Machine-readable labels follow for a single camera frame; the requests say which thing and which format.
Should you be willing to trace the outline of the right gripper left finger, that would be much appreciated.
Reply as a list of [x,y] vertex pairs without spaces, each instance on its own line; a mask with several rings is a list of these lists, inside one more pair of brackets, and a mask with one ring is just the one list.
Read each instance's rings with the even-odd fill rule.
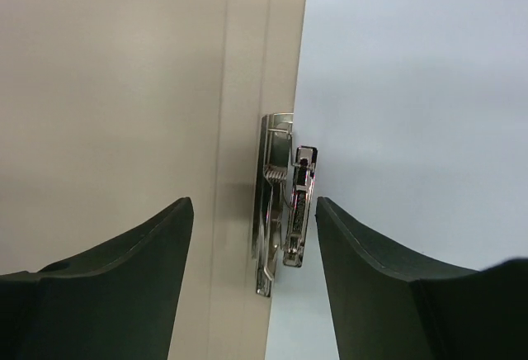
[[166,359],[191,241],[183,197],[38,272],[1,277],[3,359]]

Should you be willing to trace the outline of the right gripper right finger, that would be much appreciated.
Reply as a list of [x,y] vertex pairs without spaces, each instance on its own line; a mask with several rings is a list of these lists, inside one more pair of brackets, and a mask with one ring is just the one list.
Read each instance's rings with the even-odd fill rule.
[[526,358],[525,259],[482,271],[444,263],[326,197],[316,222],[340,358]]

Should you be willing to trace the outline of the metal folder clip mechanism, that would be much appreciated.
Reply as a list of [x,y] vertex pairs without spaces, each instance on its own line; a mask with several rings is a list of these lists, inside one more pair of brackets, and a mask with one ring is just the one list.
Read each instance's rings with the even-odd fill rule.
[[318,150],[294,147],[292,113],[262,117],[252,216],[258,295],[270,297],[281,258],[300,268],[312,204]]

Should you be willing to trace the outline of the tan paper folder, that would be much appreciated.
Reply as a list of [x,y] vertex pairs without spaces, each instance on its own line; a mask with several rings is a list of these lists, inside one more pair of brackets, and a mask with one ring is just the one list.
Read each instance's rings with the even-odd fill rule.
[[36,271],[177,198],[195,224],[172,359],[262,359],[260,121],[295,103],[305,0],[1,0],[1,271]]

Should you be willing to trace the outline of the white paper sheet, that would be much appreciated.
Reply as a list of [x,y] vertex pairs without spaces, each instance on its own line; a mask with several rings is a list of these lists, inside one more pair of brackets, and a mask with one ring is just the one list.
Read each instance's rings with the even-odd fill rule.
[[427,257],[527,261],[527,0],[306,0],[295,143],[318,150],[301,268],[278,271],[269,359],[342,359],[316,208]]

